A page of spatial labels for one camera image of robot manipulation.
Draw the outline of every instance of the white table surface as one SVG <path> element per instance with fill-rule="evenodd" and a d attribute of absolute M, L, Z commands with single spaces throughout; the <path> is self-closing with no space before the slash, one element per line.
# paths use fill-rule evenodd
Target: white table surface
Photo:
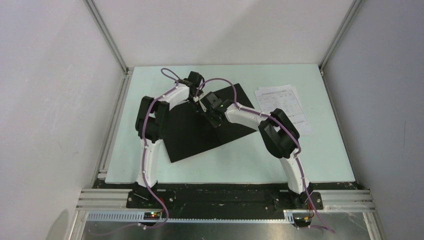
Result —
<path fill-rule="evenodd" d="M 173 87 L 160 72 L 162 66 L 135 67 L 113 143 L 107 183 L 133 183 L 141 164 L 141 144 L 135 129 L 140 101 L 157 97 Z M 195 71 L 204 78 L 225 78 L 240 83 L 253 106 L 259 110 L 254 90 L 258 87 L 297 87 L 302 108 L 311 124 L 311 134 L 301 135 L 300 160 L 311 182 L 355 180 L 327 92 L 316 64 L 169 66 L 180 78 Z M 228 86 L 208 82 L 205 92 Z M 220 147 L 171 163 L 165 146 L 158 156 L 160 183 L 280 183 L 287 182 L 283 168 L 268 153 L 259 132 Z"/>

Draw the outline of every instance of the aluminum frame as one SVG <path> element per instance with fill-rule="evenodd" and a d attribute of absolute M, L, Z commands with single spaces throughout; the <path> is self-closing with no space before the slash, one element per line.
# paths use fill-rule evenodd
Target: aluminum frame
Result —
<path fill-rule="evenodd" d="M 331 41 L 330 47 L 327 49 L 327 52 L 324 55 L 321 63 L 319 64 L 319 69 L 321 70 L 321 75 L 323 75 L 323 70 L 326 68 L 327 63 L 329 62 L 331 56 L 336 51 L 337 46 L 340 44 L 342 38 L 345 36 L 348 28 L 350 27 L 352 21 L 357 16 L 360 8 L 364 4 L 365 0 L 354 0 L 349 7 L 349 10 L 344 16 L 343 21 L 341 22 L 340 27 L 338 28 L 333 40 Z"/>
<path fill-rule="evenodd" d="M 119 89 L 118 96 L 116 98 L 113 112 L 109 120 L 109 126 L 107 130 L 106 137 L 103 141 L 102 150 L 97 161 L 97 167 L 95 169 L 94 176 L 91 181 L 91 186 L 96 181 L 96 179 L 105 179 L 109 161 L 110 161 L 110 152 L 113 148 L 113 140 L 117 133 L 117 125 L 119 124 L 122 106 L 125 103 L 126 94 L 128 92 L 131 77 L 133 75 L 134 68 L 128 68 L 125 64 L 124 59 L 122 58 L 118 47 L 116 46 L 109 30 L 106 27 L 105 22 L 103 21 L 102 16 L 100 15 L 94 0 L 84 0 L 84 3 L 87 6 L 88 11 L 92 15 L 96 25 L 99 28 L 99 31 L 103 35 L 107 45 L 109 46 L 113 56 L 120 65 L 122 71 L 124 72 L 124 78 L 122 79 L 122 84 Z M 337 49 L 341 39 L 346 34 L 351 22 L 357 15 L 360 7 L 364 3 L 364 0 L 354 0 L 350 6 L 348 12 L 346 13 L 345 18 L 343 19 L 342 24 L 340 25 L 334 39 L 329 46 L 328 50 L 321 63 L 319 68 L 321 74 L 324 76 L 323 70 L 327 65 L 329 59 L 331 58 L 334 51 Z M 129 209 L 126 208 L 126 202 L 128 197 L 128 192 L 131 189 L 83 189 L 81 191 L 79 201 L 77 203 L 70 228 L 67 233 L 67 240 L 80 240 L 82 239 L 86 221 L 89 220 L 90 213 L 93 212 L 103 212 L 103 213 L 122 213 L 122 212 L 145 212 L 145 211 L 160 211 L 160 209 Z M 376 205 L 374 203 L 373 197 L 369 190 L 317 190 L 321 193 L 322 203 L 324 205 L 323 210 L 319 210 L 322 213 L 363 213 L 363 217 L 368 229 L 368 233 L 372 240 L 384 240 L 386 236 L 384 235 L 383 228 L 380 222 L 379 215 L 376 210 Z M 305 213 L 306 210 L 286 210 L 287 216 L 294 213 Z M 170 219 L 170 222 L 204 222 L 204 220 L 199 219 Z"/>
<path fill-rule="evenodd" d="M 118 62 L 120 68 L 122 69 L 123 73 L 126 74 L 128 72 L 128 66 L 125 63 L 121 53 L 118 50 L 118 47 L 112 38 L 111 33 L 109 32 L 108 28 L 106 27 L 105 21 L 102 18 L 102 15 L 100 15 L 99 10 L 97 9 L 96 4 L 93 0 L 84 0 L 85 6 L 87 7 L 88 11 L 90 12 L 91 16 L 93 17 L 93 20 L 95 24 L 98 27 L 98 30 L 100 31 L 101 35 L 104 37 L 104 40 L 106 41 L 107 45 L 109 46 L 110 50 L 112 51 L 113 57 Z"/>

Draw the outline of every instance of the black mounting bracket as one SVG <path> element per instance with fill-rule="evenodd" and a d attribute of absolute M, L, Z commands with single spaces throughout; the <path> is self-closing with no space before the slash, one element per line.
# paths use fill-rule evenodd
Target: black mounting bracket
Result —
<path fill-rule="evenodd" d="M 135 121 L 135 130 L 138 136 L 142 138 L 143 124 L 154 98 L 145 96 L 141 99 L 140 108 L 138 109 L 137 119 Z M 155 117 L 149 116 L 145 129 L 145 137 L 155 143 L 156 140 L 163 139 L 167 133 L 168 119 L 170 114 L 170 104 L 166 101 L 156 101 L 149 112 L 154 113 Z"/>
<path fill-rule="evenodd" d="M 193 102 L 193 98 L 195 97 L 196 91 L 198 90 L 200 84 L 204 80 L 203 76 L 200 73 L 191 71 L 187 78 L 181 79 L 178 82 L 180 84 L 184 84 L 189 88 L 188 91 L 188 100 Z M 201 95 L 203 93 L 202 90 L 199 90 L 197 95 Z"/>
<path fill-rule="evenodd" d="M 298 130 L 283 110 L 276 108 L 270 115 L 285 126 L 296 141 L 299 139 Z M 265 143 L 265 147 L 274 157 L 288 159 L 297 146 L 283 129 L 277 132 L 274 127 L 278 127 L 278 124 L 269 118 L 261 121 L 259 124 L 258 129 Z"/>
<path fill-rule="evenodd" d="M 154 193 L 173 218 L 183 219 L 284 219 L 284 210 L 307 210 L 302 194 L 290 192 L 287 184 L 163 184 Z M 321 195 L 311 194 L 318 210 Z M 128 209 L 162 209 L 145 187 L 134 183 L 128 193 Z"/>

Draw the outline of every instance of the paper sheet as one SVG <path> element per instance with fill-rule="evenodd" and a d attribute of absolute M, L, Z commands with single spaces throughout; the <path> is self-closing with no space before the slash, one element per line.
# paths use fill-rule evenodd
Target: paper sheet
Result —
<path fill-rule="evenodd" d="M 291 85 L 259 87 L 254 94 L 262 112 L 269 113 L 279 108 L 285 112 L 301 135 L 311 133 L 311 125 L 302 109 L 296 87 Z"/>

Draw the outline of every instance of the gray wall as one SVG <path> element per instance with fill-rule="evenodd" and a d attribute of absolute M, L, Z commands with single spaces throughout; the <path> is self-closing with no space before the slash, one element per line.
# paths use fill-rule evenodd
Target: gray wall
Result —
<path fill-rule="evenodd" d="M 352 2 L 95 0 L 130 67 L 318 63 Z"/>
<path fill-rule="evenodd" d="M 0 239 L 62 239 L 122 72 L 82 0 L 0 3 Z"/>
<path fill-rule="evenodd" d="M 324 70 L 388 239 L 422 239 L 424 1 L 366 1 Z"/>

